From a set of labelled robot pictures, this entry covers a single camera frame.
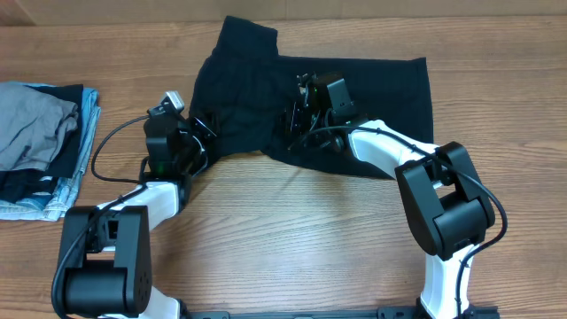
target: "fabric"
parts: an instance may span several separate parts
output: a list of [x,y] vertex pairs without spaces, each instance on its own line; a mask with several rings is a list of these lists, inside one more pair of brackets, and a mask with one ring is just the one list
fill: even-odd
[[36,169],[22,169],[13,172],[0,172],[0,199],[15,203],[37,192],[52,194],[57,186],[57,178],[43,176]]
[[212,55],[199,71],[191,111],[216,113],[221,132],[209,162],[261,150],[269,157],[327,173],[389,178],[376,167],[334,152],[290,153],[293,139],[280,122],[297,96],[297,75],[341,72],[362,113],[416,140],[433,142],[431,93],[425,58],[390,61],[294,58],[278,55],[277,31],[227,17]]
[[29,198],[37,192],[52,194],[57,185],[57,177],[72,177],[79,158],[82,128],[82,90],[81,84],[64,87],[27,85],[38,92],[49,94],[61,100],[76,103],[78,106],[77,129],[67,135],[59,154],[50,163],[45,172],[24,169],[12,172],[0,172],[0,199],[16,203]]
[[77,104],[79,117],[77,119],[77,129],[68,135],[61,151],[50,163],[45,171],[45,176],[54,177],[73,177],[74,168],[79,159],[79,144],[81,143],[82,133],[82,84],[67,85],[64,87],[39,86],[31,87],[45,94],[49,94],[58,99]]
[[0,171],[47,169],[77,129],[77,104],[18,84],[0,83],[0,113]]
[[[47,86],[30,84],[27,86]],[[0,200],[0,219],[56,221],[79,196],[82,177],[89,164],[90,153],[97,130],[100,107],[97,106],[98,91],[85,88],[82,92],[82,129],[80,151],[72,178],[59,178],[52,194],[36,192],[19,200],[16,204]]]

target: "wire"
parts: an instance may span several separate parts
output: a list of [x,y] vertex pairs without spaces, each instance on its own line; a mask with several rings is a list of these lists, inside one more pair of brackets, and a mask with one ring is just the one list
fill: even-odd
[[504,206],[502,205],[502,203],[481,182],[477,181],[476,179],[472,178],[469,175],[464,174],[462,171],[458,170],[457,168],[454,168],[450,164],[446,163],[444,160],[438,159],[436,156],[433,156],[430,153],[418,148],[416,145],[411,144],[410,142],[406,141],[402,137],[397,136],[397,135],[393,134],[392,132],[384,131],[380,128],[364,128],[364,127],[349,127],[349,126],[335,126],[335,127],[327,127],[327,128],[318,128],[318,129],[315,129],[313,131],[307,132],[305,135],[298,138],[295,142],[293,142],[290,145],[290,147],[288,147],[288,150],[291,150],[291,148],[295,144],[302,144],[303,141],[305,141],[305,139],[310,135],[313,135],[313,134],[316,134],[316,133],[319,133],[319,132],[322,132],[322,131],[326,131],[326,130],[333,130],[333,129],[343,129],[343,130],[346,130],[346,131],[361,130],[361,131],[373,132],[373,133],[376,133],[376,134],[382,134],[382,135],[388,136],[391,139],[393,139],[397,142],[400,142],[401,144],[407,146],[413,152],[418,152],[418,153],[422,154],[425,158],[440,164],[441,166],[445,167],[448,171],[455,173],[455,174],[461,176],[462,178],[466,179],[470,183],[477,186],[481,191],[483,191],[486,194],[486,196],[490,200],[492,200],[492,202],[494,203],[494,205],[498,209],[498,212],[500,213],[500,216],[501,216],[501,219],[502,219],[501,230],[498,233],[498,235],[496,235],[496,237],[494,237],[490,241],[480,245],[477,249],[467,253],[465,255],[465,257],[462,259],[461,266],[459,267],[459,272],[457,273],[456,292],[455,292],[455,297],[456,297],[455,301],[456,301],[456,305],[457,305],[457,318],[463,318],[462,313],[461,313],[462,273],[464,272],[464,269],[465,269],[467,263],[469,262],[469,260],[472,257],[474,257],[474,255],[476,255],[477,253],[484,251],[486,248],[498,243],[506,234],[506,231],[508,230],[508,216],[506,215],[506,210],[504,210]]
[[193,136],[193,138],[195,139],[195,141],[197,141],[198,145],[201,147],[201,155],[205,154],[205,164],[203,164],[203,166],[197,172],[195,172],[195,174],[193,174],[193,178],[195,178],[195,176],[199,175],[209,164],[209,157],[208,155],[206,155],[205,147],[203,147],[201,141],[199,141],[198,138],[196,138],[195,136]]
[[125,202],[126,200],[141,194],[143,191],[147,190],[147,188],[148,188],[146,186],[146,184],[142,182],[142,180],[144,178],[145,165],[148,162],[148,157],[146,157],[142,160],[142,163],[140,165],[139,180],[136,181],[136,180],[130,180],[130,179],[124,179],[124,178],[110,178],[110,177],[104,177],[104,176],[99,175],[97,173],[97,171],[95,170],[95,163],[97,162],[98,154],[102,150],[103,146],[105,146],[106,142],[108,142],[108,140],[114,134],[116,134],[118,131],[120,131],[121,129],[125,128],[126,126],[128,126],[130,124],[148,119],[149,117],[150,117],[149,115],[140,116],[136,119],[133,119],[132,121],[127,121],[126,123],[115,128],[112,132],[110,132],[110,134],[108,134],[108,136],[105,137],[105,139],[103,139],[103,141],[100,143],[97,150],[93,154],[92,161],[90,163],[90,171],[92,172],[92,174],[96,178],[101,179],[103,181],[107,181],[107,182],[134,183],[134,184],[141,185],[141,187],[138,190],[132,191],[125,196],[120,196],[118,199],[110,202],[108,205],[106,205],[102,209],[99,209],[98,211],[96,211],[94,213],[94,215],[89,219],[89,222],[87,223],[87,225],[85,225],[85,227],[79,232],[79,235],[77,235],[77,238],[75,238],[74,241],[71,243],[71,245],[69,246],[69,249],[67,249],[65,255],[63,256],[63,258],[61,259],[61,262],[58,265],[57,271],[55,272],[55,276],[53,277],[53,283],[51,284],[51,304],[53,306],[53,309],[55,310],[55,313],[60,318],[72,319],[71,317],[69,317],[65,314],[65,311],[63,309],[61,309],[59,307],[59,303],[57,302],[57,291],[59,290],[59,282],[60,282],[59,279],[61,278],[61,275],[63,274],[63,270],[65,269],[65,265],[68,263],[69,258],[71,257],[71,254],[73,253],[74,249],[77,247],[79,242],[83,239],[83,237],[86,236],[86,234],[89,232],[89,230],[98,222],[98,220],[102,216],[104,216],[106,213],[108,213],[112,207],[117,206],[118,204],[121,204],[121,203]]
[[108,140],[114,135],[116,134],[118,131],[120,131],[121,129],[125,128],[126,126],[130,125],[130,124],[134,124],[136,122],[142,121],[142,120],[146,120],[149,119],[150,115],[144,115],[144,116],[140,116],[139,118],[133,119],[132,121],[127,121],[126,123],[120,125],[119,127],[115,128],[112,132],[110,132],[110,134],[108,134],[105,139],[100,143],[100,145],[97,147],[97,150],[95,151],[95,153],[92,156],[92,161],[90,162],[90,171],[92,172],[92,174],[98,178],[99,180],[103,180],[106,182],[116,182],[116,183],[133,183],[133,184],[139,184],[140,181],[136,181],[136,180],[131,180],[131,179],[127,179],[127,178],[111,178],[111,177],[104,177],[102,175],[100,175],[99,173],[97,173],[96,169],[95,169],[95,164],[97,163],[97,157],[98,154],[100,153],[100,151],[103,149],[103,146],[105,146],[106,142],[108,142]]

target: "folded clothes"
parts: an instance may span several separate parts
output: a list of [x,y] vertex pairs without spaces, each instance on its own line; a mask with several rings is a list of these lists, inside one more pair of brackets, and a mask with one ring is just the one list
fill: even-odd
[[77,104],[79,117],[77,119],[77,129],[71,132],[61,148],[57,157],[50,163],[45,176],[54,177],[73,177],[73,171],[79,159],[79,145],[82,133],[82,84],[67,85],[64,87],[50,86],[29,86],[32,89],[49,94],[58,99]]
[[77,129],[77,104],[14,83],[0,83],[0,113],[0,171],[46,170]]
[[38,92],[49,94],[58,99],[69,101],[78,106],[77,129],[67,134],[59,154],[44,172],[36,169],[0,172],[0,199],[16,203],[23,198],[29,198],[37,192],[52,194],[58,182],[58,177],[73,177],[74,168],[79,158],[79,147],[82,134],[82,85],[67,85],[64,87],[32,86]]
[[[47,84],[20,83],[27,86],[49,86]],[[89,164],[90,153],[100,117],[97,106],[98,91],[84,88],[82,91],[82,128],[77,165],[71,178],[59,178],[53,193],[36,192],[15,204],[0,200],[0,219],[56,221],[73,206],[79,195],[82,177]]]

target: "table surface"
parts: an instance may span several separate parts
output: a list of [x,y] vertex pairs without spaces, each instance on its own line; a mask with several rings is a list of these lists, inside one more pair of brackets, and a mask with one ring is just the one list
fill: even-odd
[[[509,233],[475,258],[470,300],[505,318],[567,314],[567,17],[279,21],[292,56],[427,57],[437,144],[458,141],[509,212]],[[100,90],[95,145],[177,89],[190,101],[221,23],[0,28],[0,81]],[[100,155],[133,177],[142,124]],[[77,205],[129,191],[85,175]],[[183,213],[151,234],[154,284],[190,310],[371,309],[411,305],[424,254],[393,181],[328,175],[259,153],[195,182]],[[62,222],[0,222],[0,317],[53,318]],[[500,222],[490,229],[494,236]]]

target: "wood grain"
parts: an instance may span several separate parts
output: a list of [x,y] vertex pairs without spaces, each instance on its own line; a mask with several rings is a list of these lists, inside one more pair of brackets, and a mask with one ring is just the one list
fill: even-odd
[[17,0],[0,0],[0,26],[33,26]]
[[39,26],[245,19],[556,15],[564,0],[19,0]]
[[[428,59],[438,144],[466,145],[509,211],[475,259],[470,299],[504,318],[567,316],[567,17],[264,22],[281,54]],[[100,90],[95,144],[178,89],[186,102],[220,23],[0,28],[0,81]],[[135,176],[142,124],[103,150],[104,175]],[[127,185],[87,174],[77,205]],[[489,231],[493,236],[499,225]],[[52,318],[61,222],[0,222],[0,318]],[[423,253],[395,182],[326,175],[258,153],[222,160],[190,205],[152,232],[154,283],[191,310],[331,310],[412,304]]]

